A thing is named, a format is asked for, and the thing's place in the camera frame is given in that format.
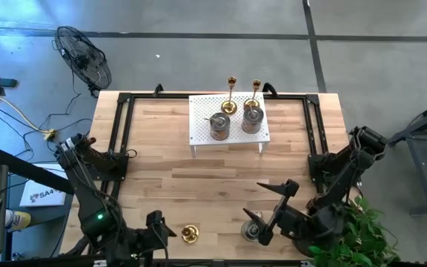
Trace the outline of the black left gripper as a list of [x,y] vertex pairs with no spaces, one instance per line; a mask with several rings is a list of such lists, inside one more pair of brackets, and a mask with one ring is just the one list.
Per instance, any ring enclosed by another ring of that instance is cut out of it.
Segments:
[[177,234],[166,225],[160,210],[150,212],[146,218],[146,228],[137,229],[136,233],[136,254],[167,248],[168,238],[177,237]]

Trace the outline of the candle tin with orange label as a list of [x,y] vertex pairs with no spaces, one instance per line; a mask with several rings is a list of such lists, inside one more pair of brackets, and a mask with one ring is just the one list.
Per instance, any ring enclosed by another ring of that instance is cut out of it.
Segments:
[[261,108],[253,106],[245,108],[242,118],[242,129],[247,134],[256,134],[264,119],[264,112]]
[[226,140],[230,135],[231,121],[225,113],[215,113],[209,118],[205,118],[210,125],[210,136],[216,141]]

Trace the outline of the tall gold candlestick holder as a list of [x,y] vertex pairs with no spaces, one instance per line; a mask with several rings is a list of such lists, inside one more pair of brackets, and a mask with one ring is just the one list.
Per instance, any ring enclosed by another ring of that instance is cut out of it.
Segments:
[[250,99],[247,99],[244,102],[244,108],[259,107],[259,102],[256,100],[256,93],[259,90],[260,85],[261,81],[259,79],[254,79],[252,81],[253,95]]
[[236,84],[236,78],[233,76],[229,77],[228,78],[228,87],[229,87],[228,99],[225,100],[221,106],[222,112],[226,113],[227,115],[236,113],[237,105],[235,102],[232,101],[232,93],[233,93],[235,84]]

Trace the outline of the short gold candlestick holder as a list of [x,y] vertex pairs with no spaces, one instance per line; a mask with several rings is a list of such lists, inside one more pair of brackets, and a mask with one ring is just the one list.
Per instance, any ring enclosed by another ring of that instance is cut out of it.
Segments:
[[195,243],[199,238],[199,229],[195,225],[187,225],[182,229],[181,235],[186,243]]

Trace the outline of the green leafy plant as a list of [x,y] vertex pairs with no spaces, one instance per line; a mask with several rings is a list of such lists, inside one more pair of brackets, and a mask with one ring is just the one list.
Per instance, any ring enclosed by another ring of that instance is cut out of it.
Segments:
[[401,261],[397,253],[398,239],[378,220],[381,211],[371,208],[368,200],[357,196],[345,209],[345,225],[341,235],[330,246],[311,245],[315,267],[391,267]]

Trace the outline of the white perforated metal shelf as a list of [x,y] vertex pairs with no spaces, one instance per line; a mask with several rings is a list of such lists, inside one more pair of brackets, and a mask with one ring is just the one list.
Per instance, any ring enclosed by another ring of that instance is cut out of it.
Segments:
[[258,144],[259,154],[264,154],[271,141],[266,116],[265,99],[261,93],[257,93],[255,100],[259,102],[259,108],[263,111],[263,119],[256,133],[246,133],[242,129],[243,104],[250,100],[253,94],[249,92],[236,92],[232,95],[232,101],[237,104],[237,111],[230,116],[229,136],[225,140],[215,140],[211,136],[209,118],[215,113],[221,112],[221,105],[228,99],[227,93],[202,94],[189,96],[189,145],[192,156],[196,156],[196,147],[203,145],[237,145]]

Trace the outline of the black floor fan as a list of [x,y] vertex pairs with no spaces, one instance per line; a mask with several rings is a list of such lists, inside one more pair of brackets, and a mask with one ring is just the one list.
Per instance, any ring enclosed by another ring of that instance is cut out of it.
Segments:
[[98,98],[99,92],[112,82],[105,53],[98,49],[85,34],[71,26],[61,26],[54,36],[56,49],[87,86],[90,95]]

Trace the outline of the white paper sheet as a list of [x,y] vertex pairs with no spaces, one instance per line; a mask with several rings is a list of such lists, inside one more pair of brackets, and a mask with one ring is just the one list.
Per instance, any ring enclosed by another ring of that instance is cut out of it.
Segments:
[[25,183],[19,205],[21,207],[63,206],[66,193],[39,184],[33,180]]

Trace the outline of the black desk beam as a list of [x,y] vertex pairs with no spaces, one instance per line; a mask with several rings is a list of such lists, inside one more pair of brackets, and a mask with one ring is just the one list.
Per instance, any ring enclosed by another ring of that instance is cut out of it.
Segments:
[[0,165],[6,165],[8,171],[13,174],[67,194],[74,194],[73,187],[64,177],[35,166],[2,150],[0,150]]

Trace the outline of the silver metal candle tin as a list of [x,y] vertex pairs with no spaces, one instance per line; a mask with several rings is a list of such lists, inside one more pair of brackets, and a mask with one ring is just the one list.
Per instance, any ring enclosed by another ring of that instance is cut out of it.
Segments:
[[250,219],[241,227],[242,237],[249,242],[257,242],[261,234],[261,227],[256,220]]

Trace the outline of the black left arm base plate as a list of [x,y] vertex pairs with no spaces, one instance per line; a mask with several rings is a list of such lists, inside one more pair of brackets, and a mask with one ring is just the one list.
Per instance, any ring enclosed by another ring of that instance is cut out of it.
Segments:
[[112,151],[101,153],[85,164],[94,180],[121,182],[125,179],[129,157]]

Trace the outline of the black plant pot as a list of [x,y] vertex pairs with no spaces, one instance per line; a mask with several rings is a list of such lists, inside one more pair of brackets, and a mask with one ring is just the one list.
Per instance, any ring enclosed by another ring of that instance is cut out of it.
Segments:
[[306,257],[313,257],[314,253],[309,249],[314,246],[314,242],[308,239],[294,238],[292,241],[294,247]]

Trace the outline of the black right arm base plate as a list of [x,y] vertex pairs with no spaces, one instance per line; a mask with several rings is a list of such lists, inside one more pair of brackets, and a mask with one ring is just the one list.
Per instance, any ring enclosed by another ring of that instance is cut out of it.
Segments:
[[342,168],[350,162],[350,153],[326,153],[308,158],[311,180],[330,186],[336,180]]

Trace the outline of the yellow and white spray can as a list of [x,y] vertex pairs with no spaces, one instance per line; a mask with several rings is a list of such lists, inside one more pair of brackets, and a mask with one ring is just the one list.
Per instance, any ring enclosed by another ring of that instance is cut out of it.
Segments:
[[19,231],[29,226],[31,215],[22,211],[5,211],[5,228],[8,231]]

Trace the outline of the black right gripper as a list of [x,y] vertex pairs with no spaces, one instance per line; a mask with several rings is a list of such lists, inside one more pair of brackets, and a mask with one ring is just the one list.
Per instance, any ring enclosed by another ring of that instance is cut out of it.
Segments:
[[292,179],[288,179],[280,185],[272,185],[258,182],[257,185],[280,194],[282,198],[275,205],[274,212],[271,216],[271,228],[262,216],[257,212],[243,208],[243,211],[250,217],[256,220],[261,227],[261,234],[258,243],[261,245],[269,245],[273,238],[273,229],[279,227],[280,234],[290,240],[306,240],[312,238],[312,230],[309,225],[309,216],[301,211],[288,205],[291,197],[294,197],[299,190],[299,184]]

